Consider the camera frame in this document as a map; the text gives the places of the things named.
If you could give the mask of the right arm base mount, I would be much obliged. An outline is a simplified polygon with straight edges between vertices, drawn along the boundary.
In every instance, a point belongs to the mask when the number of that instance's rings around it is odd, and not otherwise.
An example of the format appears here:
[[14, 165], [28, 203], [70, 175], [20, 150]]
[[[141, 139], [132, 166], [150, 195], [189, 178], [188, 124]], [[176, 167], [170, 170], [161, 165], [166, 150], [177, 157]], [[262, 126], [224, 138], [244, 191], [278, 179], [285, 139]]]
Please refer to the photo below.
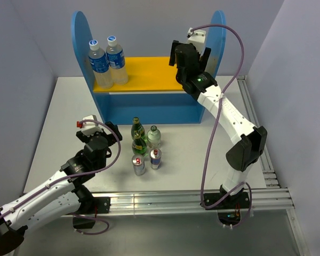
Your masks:
[[204, 193], [200, 205], [208, 211], [217, 211], [218, 223], [223, 228], [233, 229], [244, 222], [252, 211], [252, 194], [243, 189], [236, 195], [226, 192]]

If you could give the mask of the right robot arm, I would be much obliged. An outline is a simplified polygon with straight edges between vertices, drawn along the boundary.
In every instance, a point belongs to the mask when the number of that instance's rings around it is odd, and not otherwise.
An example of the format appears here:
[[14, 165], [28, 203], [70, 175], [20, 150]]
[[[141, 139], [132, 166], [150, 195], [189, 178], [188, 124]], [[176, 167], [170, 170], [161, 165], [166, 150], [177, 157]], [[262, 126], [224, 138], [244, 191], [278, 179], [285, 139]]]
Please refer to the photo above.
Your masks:
[[201, 205], [205, 209], [219, 204], [231, 208], [244, 194], [246, 177], [264, 151], [267, 130], [247, 120], [227, 99], [217, 81], [205, 72], [210, 52], [211, 49], [206, 48], [199, 54], [193, 44], [173, 41], [169, 65], [176, 66], [175, 78], [183, 90], [215, 117], [215, 125], [224, 128], [233, 144], [226, 153], [229, 170], [220, 186], [220, 198], [212, 203], [201, 194]]

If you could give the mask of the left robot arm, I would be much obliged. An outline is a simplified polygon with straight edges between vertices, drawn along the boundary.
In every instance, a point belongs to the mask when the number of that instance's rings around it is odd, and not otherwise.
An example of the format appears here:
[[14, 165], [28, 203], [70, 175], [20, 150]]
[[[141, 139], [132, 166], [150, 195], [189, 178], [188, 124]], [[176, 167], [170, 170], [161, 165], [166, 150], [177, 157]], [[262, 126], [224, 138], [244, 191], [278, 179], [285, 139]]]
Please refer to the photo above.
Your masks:
[[76, 136], [84, 148], [66, 161], [44, 183], [0, 206], [0, 255], [18, 248], [27, 231], [40, 227], [64, 214], [79, 218], [94, 207], [94, 199], [84, 183], [108, 169], [111, 146], [120, 145], [122, 135], [112, 122], [92, 119], [77, 122]]

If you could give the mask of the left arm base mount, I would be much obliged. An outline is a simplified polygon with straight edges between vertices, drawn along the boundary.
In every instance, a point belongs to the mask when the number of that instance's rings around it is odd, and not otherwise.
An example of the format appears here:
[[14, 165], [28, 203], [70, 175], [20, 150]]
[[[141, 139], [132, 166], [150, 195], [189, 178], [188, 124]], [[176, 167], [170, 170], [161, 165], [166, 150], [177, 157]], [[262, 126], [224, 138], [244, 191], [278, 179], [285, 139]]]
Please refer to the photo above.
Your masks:
[[74, 212], [76, 215], [90, 217], [91, 219], [73, 216], [73, 228], [78, 231], [92, 229], [99, 222], [100, 214], [108, 214], [110, 210], [110, 197], [93, 197], [86, 202], [82, 202], [79, 209]]

